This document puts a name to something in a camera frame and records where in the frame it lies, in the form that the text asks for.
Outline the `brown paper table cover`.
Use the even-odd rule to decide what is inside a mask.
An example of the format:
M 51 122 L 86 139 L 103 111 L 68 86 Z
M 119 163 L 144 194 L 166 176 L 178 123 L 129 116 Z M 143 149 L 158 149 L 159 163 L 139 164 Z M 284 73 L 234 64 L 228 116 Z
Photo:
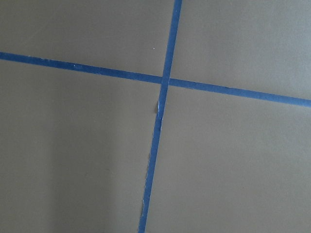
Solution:
M 308 233 L 308 0 L 3 0 L 3 233 Z

